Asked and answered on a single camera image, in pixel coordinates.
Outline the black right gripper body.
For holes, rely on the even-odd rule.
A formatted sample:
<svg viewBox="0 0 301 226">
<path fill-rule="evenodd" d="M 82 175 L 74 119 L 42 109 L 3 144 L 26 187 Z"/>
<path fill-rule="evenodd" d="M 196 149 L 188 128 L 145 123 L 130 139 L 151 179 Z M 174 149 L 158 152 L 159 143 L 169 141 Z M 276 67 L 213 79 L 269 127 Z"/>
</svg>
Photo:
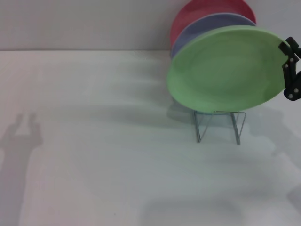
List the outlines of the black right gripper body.
<svg viewBox="0 0 301 226">
<path fill-rule="evenodd" d="M 295 78 L 290 78 L 288 84 L 285 84 L 284 96 L 290 101 L 301 98 L 301 72 L 298 72 Z"/>
</svg>

